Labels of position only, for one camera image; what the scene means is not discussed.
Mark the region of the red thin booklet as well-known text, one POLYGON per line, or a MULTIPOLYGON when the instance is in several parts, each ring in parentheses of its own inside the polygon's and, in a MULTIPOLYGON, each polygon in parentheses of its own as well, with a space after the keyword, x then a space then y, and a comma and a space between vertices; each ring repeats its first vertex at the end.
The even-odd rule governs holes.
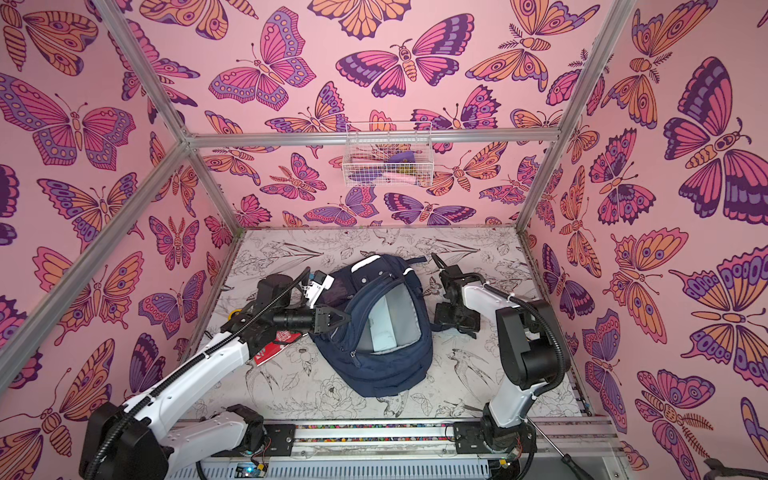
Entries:
POLYGON ((253 357, 255 366, 261 366, 277 356, 288 346, 293 345, 304 336, 300 332, 278 331, 276 339, 266 345, 253 357))

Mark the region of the navy blue student backpack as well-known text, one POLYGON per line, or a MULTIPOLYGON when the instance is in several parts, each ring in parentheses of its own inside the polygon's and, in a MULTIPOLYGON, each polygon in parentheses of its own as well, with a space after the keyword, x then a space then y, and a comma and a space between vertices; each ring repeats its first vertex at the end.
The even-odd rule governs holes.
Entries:
POLYGON ((310 338, 335 373, 358 395, 396 396, 423 381, 433 340, 424 289, 414 269, 424 256, 374 254, 331 274, 320 303, 350 321, 310 338))

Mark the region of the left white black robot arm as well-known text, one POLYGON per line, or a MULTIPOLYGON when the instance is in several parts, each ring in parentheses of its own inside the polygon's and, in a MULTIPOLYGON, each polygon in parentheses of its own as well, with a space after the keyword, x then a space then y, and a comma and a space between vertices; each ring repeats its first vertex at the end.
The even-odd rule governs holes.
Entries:
POLYGON ((349 322, 341 274, 304 270, 270 275, 202 351, 122 405, 99 407, 88 422, 79 474, 84 479, 164 479, 220 452, 260 454, 264 418, 242 404, 198 424, 177 422, 220 380, 252 360, 279 333, 324 334, 349 322))

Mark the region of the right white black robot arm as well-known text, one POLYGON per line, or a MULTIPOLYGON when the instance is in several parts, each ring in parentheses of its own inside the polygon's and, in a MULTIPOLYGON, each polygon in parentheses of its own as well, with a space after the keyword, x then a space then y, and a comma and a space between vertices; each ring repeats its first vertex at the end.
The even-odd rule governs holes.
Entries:
POLYGON ((483 410, 485 445, 494 452, 533 451, 535 428, 527 421, 529 411, 541 395, 562 383, 570 368, 562 335, 536 305, 497 289, 480 274, 446 264, 435 253, 431 257, 444 289, 432 329, 475 337, 482 319, 496 322, 505 379, 483 410))

